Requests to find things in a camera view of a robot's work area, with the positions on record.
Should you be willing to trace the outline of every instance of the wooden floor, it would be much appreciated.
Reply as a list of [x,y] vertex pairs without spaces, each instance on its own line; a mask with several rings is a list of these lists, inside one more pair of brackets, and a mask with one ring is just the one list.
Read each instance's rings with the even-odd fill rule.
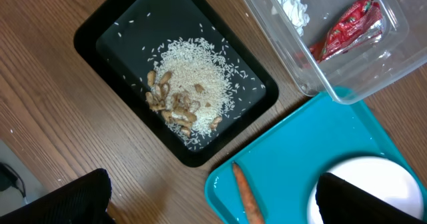
[[[0,0],[0,138],[54,190],[98,167],[119,223],[220,223],[209,172],[308,100],[242,0],[208,0],[280,87],[279,101],[200,168],[184,167],[75,52],[75,30],[105,0]],[[366,102],[427,183],[427,66]]]

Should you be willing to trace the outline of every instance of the pile of rice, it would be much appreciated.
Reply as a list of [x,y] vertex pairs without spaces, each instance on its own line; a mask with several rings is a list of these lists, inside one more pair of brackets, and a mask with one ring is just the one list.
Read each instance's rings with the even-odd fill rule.
[[[231,65],[226,64],[226,58],[214,51],[214,45],[204,38],[172,41],[168,50],[161,54],[160,63],[154,62],[154,71],[158,82],[167,71],[172,72],[168,81],[170,91],[166,98],[166,109],[172,109],[173,94],[187,91],[192,101],[199,101],[200,108],[194,113],[197,121],[193,123],[191,137],[181,133],[181,126],[176,123],[166,125],[177,133],[185,144],[199,143],[199,137],[211,136],[210,123],[218,116],[222,117],[234,108],[230,76],[234,72]],[[197,93],[194,85],[200,84],[205,91]]]

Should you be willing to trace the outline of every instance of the orange carrot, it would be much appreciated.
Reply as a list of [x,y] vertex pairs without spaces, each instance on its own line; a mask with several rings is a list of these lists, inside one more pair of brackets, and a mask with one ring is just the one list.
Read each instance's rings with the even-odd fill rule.
[[252,194],[249,183],[246,180],[243,171],[236,163],[233,163],[233,172],[234,177],[236,177],[236,181],[238,182],[240,198],[242,199],[243,206],[245,207],[246,217],[248,218],[249,224],[264,224],[264,218],[262,217],[260,208]]

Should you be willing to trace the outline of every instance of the turquoise tray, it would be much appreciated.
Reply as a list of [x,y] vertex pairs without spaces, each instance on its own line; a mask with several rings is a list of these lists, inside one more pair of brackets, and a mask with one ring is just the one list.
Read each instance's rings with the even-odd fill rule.
[[427,203],[425,188],[365,103],[341,105],[327,94],[308,101],[213,171],[205,197],[224,223],[248,223],[232,172],[236,161],[266,223],[307,223],[308,197],[320,174],[340,161],[367,155],[407,169]]

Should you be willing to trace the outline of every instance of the red snack package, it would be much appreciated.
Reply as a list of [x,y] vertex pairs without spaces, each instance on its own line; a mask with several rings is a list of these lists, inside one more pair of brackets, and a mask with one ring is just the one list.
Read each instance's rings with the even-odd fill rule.
[[374,0],[358,0],[323,40],[310,47],[310,52],[319,63],[373,40],[382,34],[383,29],[380,4]]

